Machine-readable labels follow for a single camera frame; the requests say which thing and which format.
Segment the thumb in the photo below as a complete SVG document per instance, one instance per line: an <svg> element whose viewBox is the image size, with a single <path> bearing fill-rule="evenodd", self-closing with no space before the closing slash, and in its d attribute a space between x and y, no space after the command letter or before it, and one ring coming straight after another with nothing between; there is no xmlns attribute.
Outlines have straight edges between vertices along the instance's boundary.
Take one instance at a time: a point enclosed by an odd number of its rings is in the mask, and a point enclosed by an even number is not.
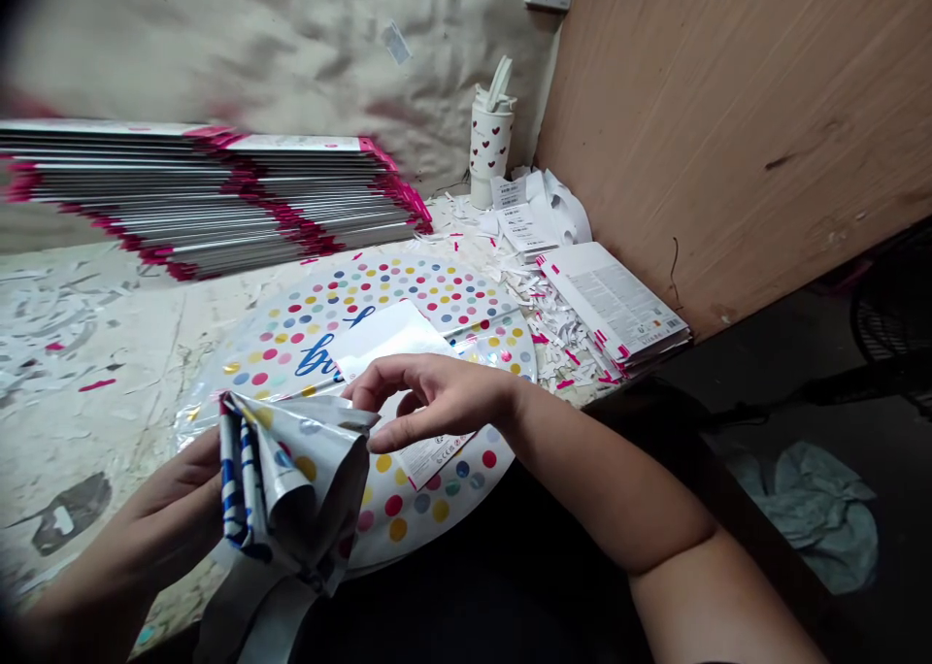
<svg viewBox="0 0 932 664"><path fill-rule="evenodd" d="M447 404L436 400L419 412L399 416L386 424L383 429L369 439L369 452L388 453L410 446L416 441L445 433L452 414Z"/></svg>

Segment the pink stripe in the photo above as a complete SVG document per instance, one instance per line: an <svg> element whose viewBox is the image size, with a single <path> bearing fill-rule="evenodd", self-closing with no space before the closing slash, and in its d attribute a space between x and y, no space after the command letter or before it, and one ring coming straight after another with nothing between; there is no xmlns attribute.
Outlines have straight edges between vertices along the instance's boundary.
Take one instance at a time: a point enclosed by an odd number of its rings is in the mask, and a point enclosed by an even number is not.
<svg viewBox="0 0 932 664"><path fill-rule="evenodd" d="M92 389L97 389L98 387L106 387L109 384L116 382L116 378L110 378L108 381L97 381L94 384L85 385L84 387L79 387L78 392L89 392Z"/></svg>

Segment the dirty table surface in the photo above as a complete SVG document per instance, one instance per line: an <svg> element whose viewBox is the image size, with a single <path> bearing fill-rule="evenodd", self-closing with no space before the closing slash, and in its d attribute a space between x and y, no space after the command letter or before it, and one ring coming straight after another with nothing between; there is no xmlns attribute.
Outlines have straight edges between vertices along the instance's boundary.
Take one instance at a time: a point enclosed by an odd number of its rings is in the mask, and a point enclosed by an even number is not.
<svg viewBox="0 0 932 664"><path fill-rule="evenodd" d="M487 238L454 220L447 201L431 211L435 231L454 236L364 253L411 250L487 273L491 267L494 273L500 253ZM21 609L34 603L170 457L179 399L201 360L248 310L311 270L352 256L340 253L188 283L175 282L160 267L142 265L113 243L0 258L3 346L20 363L35 359L28 380L19 363L0 367L0 492L5 498L0 549L8 599ZM66 332L61 341L67 346L47 344L54 332ZM35 341L28 334L35 334ZM544 346L536 348L540 364ZM556 393L583 407L616 389L597 382ZM163 591L136 650L199 618L224 575L225 569L208 558Z"/></svg>

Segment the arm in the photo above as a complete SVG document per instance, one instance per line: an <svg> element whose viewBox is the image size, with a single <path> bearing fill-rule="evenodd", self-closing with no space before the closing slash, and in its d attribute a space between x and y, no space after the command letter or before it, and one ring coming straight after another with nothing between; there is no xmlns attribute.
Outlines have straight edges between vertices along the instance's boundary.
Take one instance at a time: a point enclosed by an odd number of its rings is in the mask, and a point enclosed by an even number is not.
<svg viewBox="0 0 932 664"><path fill-rule="evenodd" d="M370 440L370 450L495 424L521 463L628 573L656 661L824 661L698 499L609 428L537 385L445 356L382 358L344 394L374 411L402 389L411 392L398 418Z"/></svg>
<svg viewBox="0 0 932 664"><path fill-rule="evenodd" d="M155 596L221 531L220 449L205 432L146 480L23 619L40 660L124 662Z"/></svg>

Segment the stack of packaging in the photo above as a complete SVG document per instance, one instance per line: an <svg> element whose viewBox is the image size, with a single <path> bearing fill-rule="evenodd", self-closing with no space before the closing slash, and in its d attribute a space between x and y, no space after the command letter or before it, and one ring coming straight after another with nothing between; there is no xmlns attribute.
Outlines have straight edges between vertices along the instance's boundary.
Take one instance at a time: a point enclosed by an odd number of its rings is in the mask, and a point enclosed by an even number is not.
<svg viewBox="0 0 932 664"><path fill-rule="evenodd" d="M205 279L431 232L367 138L107 120L6 120L11 202L53 203L175 278Z"/></svg>
<svg viewBox="0 0 932 664"><path fill-rule="evenodd" d="M692 339L686 323L598 242L554 249L537 265L579 315L603 367L625 378Z"/></svg>

